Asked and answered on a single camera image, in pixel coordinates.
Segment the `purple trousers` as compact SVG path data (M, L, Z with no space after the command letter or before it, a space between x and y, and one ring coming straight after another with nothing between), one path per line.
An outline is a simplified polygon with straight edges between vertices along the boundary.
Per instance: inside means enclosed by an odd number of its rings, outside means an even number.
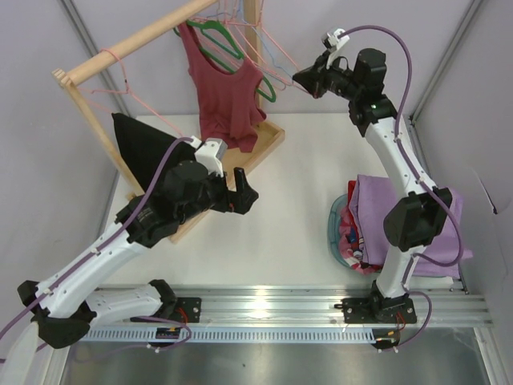
M463 198L450 188L452 202L450 210L456 221L460 222L463 211ZM353 215L357 231L362 238L363 259L371 265L383 266L390 243L386 240L383 221L388 212L396 205L397 198L392 183L386 177L358 175L353 195L349 200L349 211ZM449 218L442 232L423 252L439 262L453 261L458 254L459 242L454 226ZM460 279L458 265L441 267L419 259L414 276L452 277Z

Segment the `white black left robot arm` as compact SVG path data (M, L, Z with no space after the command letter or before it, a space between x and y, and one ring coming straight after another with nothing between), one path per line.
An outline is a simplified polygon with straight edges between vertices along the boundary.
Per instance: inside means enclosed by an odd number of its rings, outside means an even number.
M197 161L178 163L145 195L129 201L102 236L65 269L42 282L23 282L18 295L33 314L40 339L61 349L94 326L146 317L173 319L178 298L163 279L110 294L97 288L203 212L246 214L259 194L244 169L233 171L236 188L231 190L225 175L209 172Z

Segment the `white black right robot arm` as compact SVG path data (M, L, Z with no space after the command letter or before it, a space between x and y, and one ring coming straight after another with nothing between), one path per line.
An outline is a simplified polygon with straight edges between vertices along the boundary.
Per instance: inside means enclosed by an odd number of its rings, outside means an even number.
M312 66L294 74L293 81L315 99L332 92L348 101L351 122L378 155L398 198L383 221L390 246L370 293L345 298L335 308L348 324L412 324L417 316L410 279L420 253L442 232L452 195L423 172L402 143L398 113L384 92L385 53L365 48L351 69L341 69L339 59L329 56L325 51Z

